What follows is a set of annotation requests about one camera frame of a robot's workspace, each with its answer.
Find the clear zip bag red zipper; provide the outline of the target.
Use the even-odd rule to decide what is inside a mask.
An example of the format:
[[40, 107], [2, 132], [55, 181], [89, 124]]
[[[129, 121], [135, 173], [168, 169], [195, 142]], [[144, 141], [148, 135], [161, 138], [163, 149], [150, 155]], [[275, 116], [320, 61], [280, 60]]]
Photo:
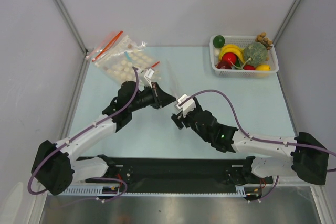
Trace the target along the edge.
[[167, 77], [169, 79], [170, 91], [176, 99], [181, 96], [180, 86], [176, 74], [174, 73], [171, 64], [168, 59], [166, 59]]

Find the green netted melon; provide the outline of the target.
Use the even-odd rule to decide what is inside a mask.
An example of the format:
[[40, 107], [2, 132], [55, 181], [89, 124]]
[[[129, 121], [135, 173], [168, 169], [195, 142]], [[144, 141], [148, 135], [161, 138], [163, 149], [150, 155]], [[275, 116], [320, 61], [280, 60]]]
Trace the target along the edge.
[[248, 65], [258, 66], [266, 61], [268, 52], [260, 42], [252, 42], [244, 48], [243, 59]]

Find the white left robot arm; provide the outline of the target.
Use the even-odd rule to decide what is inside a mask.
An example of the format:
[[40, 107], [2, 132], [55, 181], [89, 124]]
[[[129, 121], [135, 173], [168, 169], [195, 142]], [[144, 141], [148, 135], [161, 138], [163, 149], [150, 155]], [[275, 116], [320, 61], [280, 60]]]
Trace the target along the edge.
[[125, 127], [132, 120], [134, 111], [147, 106], [161, 109], [175, 101], [176, 98], [163, 91], [156, 82], [143, 90], [139, 90], [134, 81], [124, 82], [117, 96], [87, 128], [56, 143], [46, 140], [40, 144], [28, 191], [35, 194], [31, 187], [33, 179], [54, 196], [81, 180], [99, 177], [104, 182], [112, 181], [116, 171], [112, 160], [104, 155], [87, 160], [80, 160], [80, 156], [103, 138]]

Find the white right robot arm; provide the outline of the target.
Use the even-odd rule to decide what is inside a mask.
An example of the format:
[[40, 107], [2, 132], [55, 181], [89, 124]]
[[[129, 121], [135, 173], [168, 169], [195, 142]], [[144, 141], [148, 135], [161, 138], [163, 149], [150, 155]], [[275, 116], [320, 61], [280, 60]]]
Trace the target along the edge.
[[197, 98], [184, 94], [175, 106], [179, 113], [172, 120], [179, 129], [191, 128], [204, 142], [217, 151], [249, 153], [243, 179], [254, 183], [270, 176], [297, 176], [306, 183], [326, 183], [329, 153], [311, 134], [296, 137], [272, 137], [247, 133], [218, 122], [210, 111], [203, 110]]

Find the polka dot zip bags pile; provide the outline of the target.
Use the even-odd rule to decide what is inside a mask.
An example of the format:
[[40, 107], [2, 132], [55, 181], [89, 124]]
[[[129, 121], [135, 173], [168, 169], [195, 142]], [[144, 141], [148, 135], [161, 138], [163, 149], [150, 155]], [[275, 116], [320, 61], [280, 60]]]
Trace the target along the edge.
[[162, 74], [161, 63], [150, 54], [146, 46], [145, 42], [137, 42], [123, 32], [118, 41], [104, 56], [93, 62], [93, 64], [118, 83], [135, 81], [136, 77], [133, 68], [137, 68], [139, 85], [141, 86], [144, 86], [142, 71], [146, 68], [152, 68], [155, 71], [152, 82], [158, 82], [161, 80]]

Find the clear bag with red zipper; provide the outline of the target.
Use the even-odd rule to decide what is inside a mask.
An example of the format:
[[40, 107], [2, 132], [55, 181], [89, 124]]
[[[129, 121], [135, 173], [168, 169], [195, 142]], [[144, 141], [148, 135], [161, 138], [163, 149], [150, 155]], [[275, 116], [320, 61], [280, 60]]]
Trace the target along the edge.
[[123, 31], [111, 32], [98, 46], [96, 46], [92, 52], [85, 56], [86, 60], [96, 62], [118, 41], [119, 37], [123, 34]]

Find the dark red apple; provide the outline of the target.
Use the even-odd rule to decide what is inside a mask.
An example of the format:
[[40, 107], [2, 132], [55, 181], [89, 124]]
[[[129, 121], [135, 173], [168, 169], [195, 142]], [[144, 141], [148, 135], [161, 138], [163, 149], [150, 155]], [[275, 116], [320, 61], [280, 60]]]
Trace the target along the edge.
[[220, 61], [217, 65], [216, 65], [217, 69], [222, 69], [222, 70], [231, 70], [232, 69], [232, 65], [227, 62], [227, 61]]

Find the bright red apple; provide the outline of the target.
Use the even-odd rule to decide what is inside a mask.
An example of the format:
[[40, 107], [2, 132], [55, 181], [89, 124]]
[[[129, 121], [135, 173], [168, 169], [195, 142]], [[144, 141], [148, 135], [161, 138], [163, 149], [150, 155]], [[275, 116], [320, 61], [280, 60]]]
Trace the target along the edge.
[[227, 52], [222, 56], [221, 61], [225, 61], [231, 65], [235, 65], [237, 62], [237, 56], [233, 52]]

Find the green cucumber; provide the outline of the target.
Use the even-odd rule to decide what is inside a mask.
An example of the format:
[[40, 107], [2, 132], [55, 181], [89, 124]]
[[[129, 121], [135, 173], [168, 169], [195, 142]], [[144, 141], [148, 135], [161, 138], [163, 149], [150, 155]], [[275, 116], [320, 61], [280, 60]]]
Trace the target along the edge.
[[242, 70], [241, 62], [238, 58], [237, 58], [236, 63], [235, 63], [235, 69]]

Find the green lime ball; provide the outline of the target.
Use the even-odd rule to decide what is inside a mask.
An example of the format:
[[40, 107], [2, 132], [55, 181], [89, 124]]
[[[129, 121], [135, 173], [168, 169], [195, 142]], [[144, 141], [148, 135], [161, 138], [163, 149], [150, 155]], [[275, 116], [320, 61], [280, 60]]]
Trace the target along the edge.
[[217, 49], [222, 48], [225, 44], [225, 38], [222, 35], [216, 35], [213, 38], [213, 46]]

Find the small red tomato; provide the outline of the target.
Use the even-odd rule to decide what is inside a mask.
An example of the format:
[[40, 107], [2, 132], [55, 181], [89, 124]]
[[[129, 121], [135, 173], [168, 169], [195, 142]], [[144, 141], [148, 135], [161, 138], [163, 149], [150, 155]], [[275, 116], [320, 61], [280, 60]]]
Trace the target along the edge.
[[255, 70], [255, 67], [254, 67], [254, 66], [251, 66], [251, 65], [244, 65], [244, 66], [243, 66], [243, 69], [244, 69], [244, 70]]

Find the yellow banana bunch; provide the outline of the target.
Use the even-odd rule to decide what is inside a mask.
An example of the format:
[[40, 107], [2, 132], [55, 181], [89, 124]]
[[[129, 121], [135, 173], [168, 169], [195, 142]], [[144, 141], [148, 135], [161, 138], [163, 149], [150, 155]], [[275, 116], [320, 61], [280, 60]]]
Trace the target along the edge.
[[218, 60], [221, 61], [222, 56], [225, 53], [227, 53], [227, 52], [233, 52], [242, 63], [245, 63], [245, 60], [244, 60], [244, 51], [240, 47], [238, 47], [237, 45], [235, 45], [235, 44], [226, 44], [226, 45], [224, 45], [221, 48], [221, 52], [220, 52], [220, 54], [218, 56]]

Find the white plastic fruit basket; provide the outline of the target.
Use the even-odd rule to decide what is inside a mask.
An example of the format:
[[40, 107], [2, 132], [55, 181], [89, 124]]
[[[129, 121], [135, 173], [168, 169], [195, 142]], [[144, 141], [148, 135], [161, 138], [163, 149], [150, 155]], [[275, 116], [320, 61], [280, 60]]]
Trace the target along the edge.
[[276, 74], [278, 59], [273, 45], [262, 49], [253, 36], [214, 35], [210, 38], [210, 62], [218, 77], [263, 78]]

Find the yellow lemon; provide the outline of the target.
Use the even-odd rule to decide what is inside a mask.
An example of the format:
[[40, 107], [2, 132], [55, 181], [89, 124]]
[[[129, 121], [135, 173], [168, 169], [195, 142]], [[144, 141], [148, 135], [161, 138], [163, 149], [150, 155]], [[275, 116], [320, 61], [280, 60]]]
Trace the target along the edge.
[[255, 68], [256, 71], [270, 71], [271, 70], [271, 67], [270, 65], [268, 64], [262, 64], [262, 65], [258, 65], [256, 68]]

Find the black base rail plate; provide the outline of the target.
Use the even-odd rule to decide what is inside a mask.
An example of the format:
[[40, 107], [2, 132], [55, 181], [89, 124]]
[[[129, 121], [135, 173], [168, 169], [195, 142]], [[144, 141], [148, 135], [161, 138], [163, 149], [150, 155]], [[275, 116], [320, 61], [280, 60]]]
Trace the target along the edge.
[[108, 157], [112, 167], [105, 178], [119, 178], [127, 184], [224, 184], [254, 187], [272, 184], [272, 177], [258, 177], [249, 170], [247, 159], [172, 159]]

